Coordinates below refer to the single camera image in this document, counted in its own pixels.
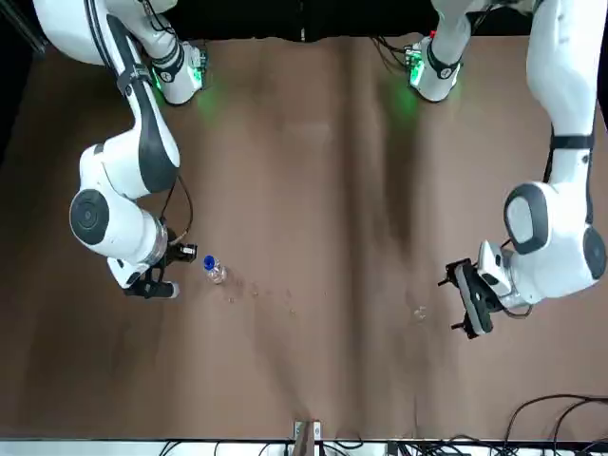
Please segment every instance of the black cable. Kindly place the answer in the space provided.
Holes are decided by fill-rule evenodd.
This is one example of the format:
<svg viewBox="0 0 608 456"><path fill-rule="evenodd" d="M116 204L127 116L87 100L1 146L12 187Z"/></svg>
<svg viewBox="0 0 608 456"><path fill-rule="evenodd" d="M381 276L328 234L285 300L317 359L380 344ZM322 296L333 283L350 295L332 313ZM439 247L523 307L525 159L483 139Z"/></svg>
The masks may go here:
<svg viewBox="0 0 608 456"><path fill-rule="evenodd" d="M361 437L359 437L359 442L354 444L353 446L349 446L346 444L342 444L340 442L332 442L333 444L338 445L339 447L341 447L342 449L346 449L347 451L351 450L351 449L358 449L360 447L363 446L363 440L361 440Z"/></svg>
<svg viewBox="0 0 608 456"><path fill-rule="evenodd" d="M457 434L455 436L453 436L452 438L449 439L449 441L455 441L458 439L464 439L464 440L469 440L471 442L476 443L477 445L481 446L481 447L486 447L489 448L490 450L490 454L492 452L492 450L496 451L497 454L501 455L501 454L505 454L507 456L516 456L517 451L510 449L510 448L504 448L501 446L496 446L494 444L490 444L489 442L485 442L483 440L477 439L475 437L471 437L470 435L467 434Z"/></svg>
<svg viewBox="0 0 608 456"><path fill-rule="evenodd" d="M485 8L485 11L477 18L477 20L475 21L475 23L471 27L471 36L473 36L475 34L475 32L477 31L477 29L479 28L479 26L484 23L485 19L487 19L487 16L489 16L490 12L492 12L493 10L494 10L494 5L490 3Z"/></svg>
<svg viewBox="0 0 608 456"><path fill-rule="evenodd" d="M402 61L402 60L399 58L399 56L398 56L398 54L397 54L396 52L391 51L390 49L386 48L386 47L385 47L385 46L382 44L382 42L380 42L380 41L376 40L375 38L370 38L370 39L371 39L371 41L372 41L372 42L373 42L373 43L376 45L376 49L378 50L378 52L380 53L380 55L381 55L381 56L383 56L384 58L387 58L387 56L386 56L386 55L385 55L385 53L382 51L382 48L383 48L383 49L385 49L385 50L388 50L388 51L389 51L389 55L390 55L390 57L392 57L392 60L393 60L394 62L390 62L390 59L387 59L387 60L390 62L390 64L391 64L391 65L392 65L392 66L393 66L395 69L398 69L398 70L400 70L400 71L406 71L406 63L405 63L405 61Z"/></svg>
<svg viewBox="0 0 608 456"><path fill-rule="evenodd" d="M262 453L264 452L264 450L269 447L271 444L266 444L265 446L262 447L262 449L259 451L259 453L257 454L257 456L262 456Z"/></svg>
<svg viewBox="0 0 608 456"><path fill-rule="evenodd" d="M320 447L322 450L325 450L325 448L329 448L331 451L333 451L335 454L339 454L340 456L348 456L348 454L346 454L344 451L342 451L339 448L336 448L335 446L329 446L326 445L325 443L321 442L320 443Z"/></svg>
<svg viewBox="0 0 608 456"><path fill-rule="evenodd" d="M511 436L511 431L513 430L513 425L515 424L515 420L518 417L518 415L522 412L522 410L524 410L526 407L532 406L534 404L538 404L539 402L548 401L548 400L552 400L552 399L579 399L579 401L598 400L598 401L601 401L602 403L608 404L608 397L606 397L606 396L584 396L582 394L570 394L570 393L549 394L546 396L537 397L536 399L531 399L527 402L524 402L519 407L517 407L516 410L511 415L509 424L506 427L506 432L504 433L503 447L507 448L509 437Z"/></svg>
<svg viewBox="0 0 608 456"><path fill-rule="evenodd" d="M164 456L164 452L167 450L167 448L171 445L171 442L167 442L166 444L164 444L164 446L162 447L161 452L159 453L159 456Z"/></svg>
<svg viewBox="0 0 608 456"><path fill-rule="evenodd" d="M530 316L530 314L532 314L532 306L529 305L524 313L514 313L514 312L509 311L506 307L503 307L503 312L509 318L513 318L515 320L524 320L528 316Z"/></svg>
<svg viewBox="0 0 608 456"><path fill-rule="evenodd" d="M411 454L411 452L409 451L407 444L404 444L402 442L397 442L397 449L399 451L401 451L401 453L404 454L405 456L413 456Z"/></svg>
<svg viewBox="0 0 608 456"><path fill-rule="evenodd" d="M173 448L177 447L180 444L181 444L181 442L167 442L162 447L162 450L161 450L161 453L159 454L159 456L167 456L167 454L169 454L171 451L173 451Z"/></svg>
<svg viewBox="0 0 608 456"><path fill-rule="evenodd" d="M167 210L167 206L169 205L169 201L171 200L171 197L173 196L173 190L175 190L175 183L177 181L178 181L177 179L175 179L173 181L173 185L171 185L171 189L169 190L169 193L167 194L167 198L164 200L164 206L162 207L161 215L159 216L159 219L161 219L161 220L164 219L164 211Z"/></svg>
<svg viewBox="0 0 608 456"><path fill-rule="evenodd" d="M451 444L449 442L442 440L441 442L433 443L432 445L433 445L432 448L435 450L441 451L443 447L448 447L448 448L451 448L454 451L456 451L456 453L458 453L459 456L465 456L465 454L457 446L455 446L454 444Z"/></svg>
<svg viewBox="0 0 608 456"><path fill-rule="evenodd" d="M557 450L558 450L558 434L560 433L561 423L563 423L563 420L565 420L566 416L568 416L571 412L573 412L574 410L578 409L579 407L587 405L587 404L602 404L604 406L608 406L608 398L589 398L589 399L579 401L579 402L571 405L569 408L567 408L564 411L564 413L561 414L560 419L558 420L558 422L555 425L555 431L553 433L553 452L554 452L554 454L557 453Z"/></svg>
<svg viewBox="0 0 608 456"><path fill-rule="evenodd" d="M608 442L608 437L603 437L603 438L601 438L601 439L594 440L594 441L593 441L591 444L589 444L588 446L586 446L585 448L583 448L583 449L582 449L582 452L583 452L583 453L586 453L586 452L588 452L588 451L589 451L591 448L595 447L596 445L599 445L599 444L605 444L605 443L607 443L607 442Z"/></svg>
<svg viewBox="0 0 608 456"><path fill-rule="evenodd" d="M188 190L188 187L186 186L186 182L183 181L180 174L178 174L178 180L180 181L180 185L181 185L181 188L183 189L183 193L186 195L186 199L188 200L188 210L189 210L190 215L188 218L188 224L186 225L186 228L183 230L183 232L179 236L177 236L174 240L169 242L169 245L175 245L178 242L180 242L182 239L184 239L190 232L190 228L192 228L192 222L194 221L194 206L192 204L192 197L190 197L190 191Z"/></svg>
<svg viewBox="0 0 608 456"><path fill-rule="evenodd" d="M175 190L175 185L176 182L179 181L181 188L183 189L183 193L186 196L186 199L188 201L188 211L189 211L189 216L188 216L188 224L186 225L186 228L183 230L183 232L177 236L175 239L171 240L169 242L169 245L175 245L177 243L179 243L182 239L184 239L186 237L186 235L190 232L190 229L192 228L192 222L194 221L194 205L192 203L192 197L190 196L190 191L188 190L188 187L186 186L186 182L183 180L183 178L181 177L180 174L178 174L178 177L173 181L173 185L171 185L171 188L169 189L169 193L167 194L167 198L164 200L164 205L162 206L162 210L161 210L161 214L159 215L159 219L161 220L161 223L164 223L164 213L167 210L167 206L169 205L169 201L171 200L171 197L173 196L173 191Z"/></svg>
<svg viewBox="0 0 608 456"><path fill-rule="evenodd" d="M390 74L395 74L395 72L394 72L395 70L397 70L397 71L403 71L404 70L400 66L397 66L396 64L394 64L393 62L391 62L389 59L387 59L387 56L384 55L384 52L382 52L382 49L380 48L380 45L376 41L374 41L373 39L371 39L371 42L373 43L374 47L378 51L378 55L380 56L380 59L382 59L382 64L384 65L384 68L386 68L387 71Z"/></svg>
<svg viewBox="0 0 608 456"><path fill-rule="evenodd" d="M399 49L398 47L394 47L391 46L386 40L380 40L380 39L375 39L375 41L382 47L384 47L390 54L390 56L392 57L392 60L394 60L396 62L396 64L402 68L404 71L406 69L406 61L405 60L401 60L399 58L399 54L401 53L405 53L404 49Z"/></svg>
<svg viewBox="0 0 608 456"><path fill-rule="evenodd" d="M172 35L176 34L173 28L167 27L162 24L161 18L154 11L154 7L152 7L150 0L139 0L139 2L143 5L143 9L145 10L145 13L148 16L148 20L150 21L150 26L152 27L152 29L154 29L155 31L166 31L167 33L171 33ZM156 20L158 27L154 25L154 21L152 21L152 18Z"/></svg>
<svg viewBox="0 0 608 456"><path fill-rule="evenodd" d="M406 50L401 48L401 47L395 47L393 46L391 43L389 43L387 41L387 39L384 36L374 36L372 37L372 39L377 40L378 42L380 42L380 44L382 46L384 46L386 49L388 49L391 52L397 52L399 54L405 54Z"/></svg>

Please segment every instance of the table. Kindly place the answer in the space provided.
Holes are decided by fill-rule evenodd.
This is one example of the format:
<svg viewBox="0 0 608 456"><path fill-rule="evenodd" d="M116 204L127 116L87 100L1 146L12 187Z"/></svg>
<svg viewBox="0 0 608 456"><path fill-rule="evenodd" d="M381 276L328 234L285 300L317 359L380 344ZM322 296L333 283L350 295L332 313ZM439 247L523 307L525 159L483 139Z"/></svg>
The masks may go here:
<svg viewBox="0 0 608 456"><path fill-rule="evenodd" d="M526 47L474 38L450 98L426 104L367 39L212 43L210 87L162 112L193 195L189 241L232 280L172 266L170 301L124 297L68 227L80 154L131 125L126 103L99 67L34 62L0 170L0 432L289 438L312 418L325 438L501 438L527 399L607 394L607 280L524 321L499 315L475 341L449 329L458 292L436 287L446 263L504 240L506 195L542 176L550 125ZM187 221L179 189L167 216ZM546 437L566 405L532 408L514 437ZM605 412L578 411L562 438L599 437Z"/></svg>

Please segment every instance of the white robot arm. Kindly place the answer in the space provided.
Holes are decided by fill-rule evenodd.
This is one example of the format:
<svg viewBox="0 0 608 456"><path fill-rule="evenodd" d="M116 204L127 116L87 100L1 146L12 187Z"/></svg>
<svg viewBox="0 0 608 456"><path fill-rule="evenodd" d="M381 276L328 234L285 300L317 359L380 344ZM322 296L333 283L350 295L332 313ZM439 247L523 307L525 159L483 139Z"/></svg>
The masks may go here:
<svg viewBox="0 0 608 456"><path fill-rule="evenodd" d="M161 269L162 275L172 261L192 261L196 246L181 244L164 220L134 202L172 188L180 154L131 33L142 36L142 44L156 57L152 64L162 75L163 94L174 104L184 103L201 87L200 78L192 77L194 71L201 71L200 58L196 58L200 54L166 29L153 29L139 1L115 3L113 10L112 2L103 0L34 2L55 46L78 60L110 68L134 117L131 129L83 153L81 188L70 205L69 222L77 239L107 257L112 274L128 295L175 297L177 284L163 282L162 277L154 280L151 268Z"/></svg>
<svg viewBox="0 0 608 456"><path fill-rule="evenodd" d="M465 320L454 325L470 338L492 330L490 314L533 306L591 287L606 269L606 251L593 228L589 192L599 54L607 0L433 0L440 24L419 45L422 64L412 80L432 102L451 90L470 37L466 13L501 6L534 13L527 57L530 91L553 125L543 181L516 187L504 204L514 251L482 242L478 263L446 266L459 290Z"/></svg>

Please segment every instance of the water droplet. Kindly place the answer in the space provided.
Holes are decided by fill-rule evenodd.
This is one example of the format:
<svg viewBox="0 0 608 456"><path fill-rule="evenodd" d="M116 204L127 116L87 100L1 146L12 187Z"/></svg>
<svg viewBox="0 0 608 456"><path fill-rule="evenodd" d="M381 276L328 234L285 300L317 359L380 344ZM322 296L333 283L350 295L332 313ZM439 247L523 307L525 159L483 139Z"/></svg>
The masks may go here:
<svg viewBox="0 0 608 456"><path fill-rule="evenodd" d="M420 306L418 309L414 311L414 317L418 321L422 321L427 318L427 308L425 306Z"/></svg>

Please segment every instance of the plastic water bottle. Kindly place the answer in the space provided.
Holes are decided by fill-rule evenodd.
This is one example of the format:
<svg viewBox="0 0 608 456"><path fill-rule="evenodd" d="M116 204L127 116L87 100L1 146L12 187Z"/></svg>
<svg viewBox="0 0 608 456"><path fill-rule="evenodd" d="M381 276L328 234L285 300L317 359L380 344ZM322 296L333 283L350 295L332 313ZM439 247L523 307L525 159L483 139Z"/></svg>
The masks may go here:
<svg viewBox="0 0 608 456"><path fill-rule="evenodd" d="M226 268L224 268L214 256L206 256L202 261L202 265L205 268L209 279L216 285L219 285L226 280Z"/></svg>

